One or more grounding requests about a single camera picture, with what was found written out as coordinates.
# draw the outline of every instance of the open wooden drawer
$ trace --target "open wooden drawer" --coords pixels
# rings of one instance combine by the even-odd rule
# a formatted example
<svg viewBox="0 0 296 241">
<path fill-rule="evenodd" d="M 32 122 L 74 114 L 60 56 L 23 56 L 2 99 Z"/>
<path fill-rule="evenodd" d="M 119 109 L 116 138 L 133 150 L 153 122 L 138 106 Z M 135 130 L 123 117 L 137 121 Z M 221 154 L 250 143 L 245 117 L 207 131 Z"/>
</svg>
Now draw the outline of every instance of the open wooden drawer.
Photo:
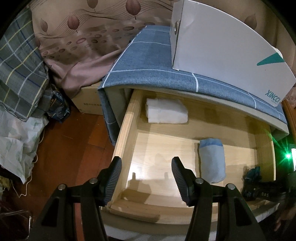
<svg viewBox="0 0 296 241">
<path fill-rule="evenodd" d="M 147 98 L 180 99 L 188 109 L 186 124 L 148 123 Z M 219 138 L 224 145 L 226 179 L 241 190 L 243 174 L 261 167 L 263 180 L 275 178 L 275 158 L 269 126 L 223 106 L 175 95 L 134 90 L 113 156 L 122 158 L 122 172 L 109 212 L 153 223 L 189 224 L 192 207 L 182 201 L 171 170 L 179 156 L 185 168 L 200 177 L 200 139 Z M 265 201 L 248 203 L 251 209 Z M 212 221 L 218 207 L 213 204 Z"/>
</svg>

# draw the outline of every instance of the rolled blue cloth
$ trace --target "rolled blue cloth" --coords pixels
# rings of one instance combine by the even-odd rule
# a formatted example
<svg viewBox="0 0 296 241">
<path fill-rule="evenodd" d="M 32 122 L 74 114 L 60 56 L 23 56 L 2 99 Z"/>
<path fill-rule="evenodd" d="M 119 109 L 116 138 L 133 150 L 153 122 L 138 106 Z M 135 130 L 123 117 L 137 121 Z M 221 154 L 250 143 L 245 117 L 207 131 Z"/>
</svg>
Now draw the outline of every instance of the rolled blue cloth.
<svg viewBox="0 0 296 241">
<path fill-rule="evenodd" d="M 225 179 L 225 155 L 221 140 L 200 140 L 200 163 L 202 178 L 208 183 L 218 183 Z"/>
</svg>

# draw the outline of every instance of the green triangle logo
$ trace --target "green triangle logo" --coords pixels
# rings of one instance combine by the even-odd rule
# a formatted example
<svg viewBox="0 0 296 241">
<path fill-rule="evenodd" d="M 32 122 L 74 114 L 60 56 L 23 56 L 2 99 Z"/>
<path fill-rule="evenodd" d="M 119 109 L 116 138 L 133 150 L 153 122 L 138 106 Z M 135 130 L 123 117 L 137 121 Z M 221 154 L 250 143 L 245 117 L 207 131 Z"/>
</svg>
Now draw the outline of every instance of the green triangle logo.
<svg viewBox="0 0 296 241">
<path fill-rule="evenodd" d="M 265 64 L 283 63 L 283 62 L 285 62 L 283 58 L 278 53 L 274 53 L 269 57 L 265 58 L 264 60 L 261 60 L 257 64 L 257 66 L 265 65 Z"/>
</svg>

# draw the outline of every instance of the reddish brown floor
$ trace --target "reddish brown floor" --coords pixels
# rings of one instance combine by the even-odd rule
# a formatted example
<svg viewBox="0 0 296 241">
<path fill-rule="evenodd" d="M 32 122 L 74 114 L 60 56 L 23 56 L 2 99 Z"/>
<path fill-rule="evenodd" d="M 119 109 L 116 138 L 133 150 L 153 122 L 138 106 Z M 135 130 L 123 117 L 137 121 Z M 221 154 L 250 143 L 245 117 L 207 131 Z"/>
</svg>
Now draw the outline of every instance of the reddish brown floor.
<svg viewBox="0 0 296 241">
<path fill-rule="evenodd" d="M 113 151 L 103 116 L 81 114 L 72 107 L 72 113 L 64 123 L 51 121 L 45 128 L 27 196 L 18 198 L 11 189 L 7 200 L 11 200 L 17 210 L 31 211 L 34 222 L 59 184 L 80 185 L 96 177 L 100 170 L 109 166 Z M 25 193 L 25 185 L 16 184 L 16 190 L 19 194 Z M 81 224 L 81 220 L 76 218 L 76 223 Z M 78 240 L 83 240 L 79 225 L 77 233 Z"/>
</svg>

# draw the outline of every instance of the gray plaid bedding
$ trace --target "gray plaid bedding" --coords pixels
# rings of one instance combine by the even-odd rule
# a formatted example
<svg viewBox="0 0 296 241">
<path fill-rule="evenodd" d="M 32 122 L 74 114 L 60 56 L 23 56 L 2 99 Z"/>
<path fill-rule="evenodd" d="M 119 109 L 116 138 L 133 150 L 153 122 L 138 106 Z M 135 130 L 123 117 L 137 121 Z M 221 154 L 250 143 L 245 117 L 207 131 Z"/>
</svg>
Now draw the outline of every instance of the gray plaid bedding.
<svg viewBox="0 0 296 241">
<path fill-rule="evenodd" d="M 41 118 L 53 91 L 36 44 L 32 13 L 24 8 L 0 40 L 0 104 L 21 120 Z"/>
</svg>

